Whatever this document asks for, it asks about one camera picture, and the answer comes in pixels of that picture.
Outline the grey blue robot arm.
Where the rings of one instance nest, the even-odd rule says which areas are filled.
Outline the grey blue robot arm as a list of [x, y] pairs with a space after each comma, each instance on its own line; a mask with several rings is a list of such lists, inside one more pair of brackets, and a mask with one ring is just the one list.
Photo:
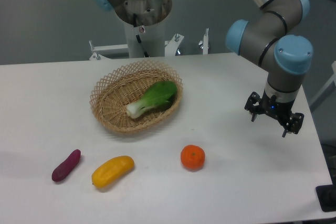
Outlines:
[[[172, 0], [94, 0], [123, 21], [131, 58], [167, 56], [164, 23]], [[284, 133], [297, 134], [303, 123], [292, 106], [310, 68], [313, 46], [290, 34], [310, 10], [309, 0], [254, 0], [262, 16], [251, 24], [238, 20], [229, 28], [228, 49], [268, 72], [262, 95], [252, 93], [245, 109], [253, 117], [265, 114], [279, 122]]]

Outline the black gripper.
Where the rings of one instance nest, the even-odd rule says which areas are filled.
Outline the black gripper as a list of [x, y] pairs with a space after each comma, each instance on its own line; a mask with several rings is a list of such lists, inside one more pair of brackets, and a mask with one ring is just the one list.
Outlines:
[[292, 113], [294, 101], [281, 103], [266, 95], [264, 91], [262, 98], [258, 93], [252, 92], [244, 109], [251, 114], [251, 121], [254, 122], [257, 115], [265, 114], [279, 122], [284, 128], [282, 137], [287, 134], [298, 134], [301, 130], [304, 114]]

